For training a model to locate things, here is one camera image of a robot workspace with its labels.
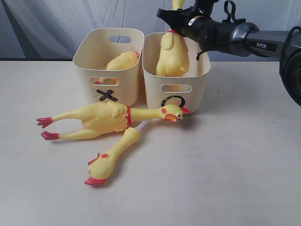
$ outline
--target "white tabletop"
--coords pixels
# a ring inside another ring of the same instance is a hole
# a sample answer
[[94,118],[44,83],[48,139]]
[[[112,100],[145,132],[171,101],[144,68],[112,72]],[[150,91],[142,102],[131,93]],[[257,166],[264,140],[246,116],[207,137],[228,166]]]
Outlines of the white tabletop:
[[212,62],[199,111],[149,124],[97,188],[87,163],[123,133],[46,141],[36,122],[86,104],[74,70],[0,62],[1,226],[300,226],[301,108],[278,63]]

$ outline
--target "black x mark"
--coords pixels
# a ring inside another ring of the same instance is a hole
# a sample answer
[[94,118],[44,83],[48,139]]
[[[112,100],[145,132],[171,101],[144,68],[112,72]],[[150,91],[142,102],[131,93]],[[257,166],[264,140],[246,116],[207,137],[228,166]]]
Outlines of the black x mark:
[[96,92],[103,95],[101,98],[99,98],[100,101],[104,101],[106,98],[108,98],[108,99],[110,99],[112,101],[115,101],[115,102],[118,101],[117,98],[115,98],[115,97],[113,97],[111,95],[112,93],[114,93],[113,90],[109,89],[108,91],[103,92],[103,91],[101,91],[101,90],[98,89],[98,90],[96,90]]

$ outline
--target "basket handle hole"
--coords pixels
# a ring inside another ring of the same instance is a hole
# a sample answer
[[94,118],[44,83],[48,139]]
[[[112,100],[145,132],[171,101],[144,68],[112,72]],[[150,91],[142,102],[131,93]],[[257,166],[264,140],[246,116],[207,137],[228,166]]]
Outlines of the basket handle hole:
[[118,86],[119,80],[116,78],[90,77],[89,82],[95,86]]
[[162,85],[161,90],[165,93],[190,93],[192,91],[192,86],[184,84],[169,84]]
[[123,35],[111,35],[109,37],[110,42],[117,42],[117,43],[131,43],[132,39],[129,36]]

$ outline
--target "yellow rubber chicken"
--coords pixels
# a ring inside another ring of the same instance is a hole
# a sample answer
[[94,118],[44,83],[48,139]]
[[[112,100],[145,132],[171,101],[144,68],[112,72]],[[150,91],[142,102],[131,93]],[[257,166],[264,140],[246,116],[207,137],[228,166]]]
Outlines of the yellow rubber chicken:
[[[125,52],[120,54],[118,57],[112,59],[106,66],[106,70],[125,70],[128,68],[131,68],[135,66],[135,64],[139,60],[139,53],[136,52]],[[103,82],[106,80],[106,78],[100,78],[97,82],[94,84],[103,84]],[[114,78],[110,78],[112,82],[117,84],[118,80]]]
[[135,121],[159,118],[165,121],[178,121],[189,111],[177,105],[166,105],[158,109],[136,109],[113,101],[95,102],[79,109],[54,117],[37,119],[38,125],[45,128],[62,119],[78,119],[84,129],[70,134],[42,132],[46,140],[91,139],[102,134],[124,131]]
[[136,128],[129,127],[125,130],[121,140],[110,150],[100,154],[88,163],[90,177],[85,181],[87,185],[99,185],[107,180],[115,168],[118,157],[140,138],[140,130],[147,124],[143,121]]
[[[184,0],[173,0],[172,8],[183,8]],[[188,48],[184,37],[173,30],[167,31],[161,39],[161,50],[156,68],[157,76],[182,77],[189,70]]]

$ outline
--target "dark machine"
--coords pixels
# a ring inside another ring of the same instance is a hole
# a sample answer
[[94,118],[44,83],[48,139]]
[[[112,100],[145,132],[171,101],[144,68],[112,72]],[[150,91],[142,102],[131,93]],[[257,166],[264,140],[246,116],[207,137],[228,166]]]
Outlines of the dark machine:
[[172,30],[199,44],[201,52],[219,51],[240,57],[251,54],[279,60],[279,74],[291,98],[301,106],[301,27],[290,31],[260,31],[246,19],[236,19],[236,5],[227,0],[227,19],[214,21],[211,13],[219,0],[196,0],[188,9],[159,9],[157,17]]

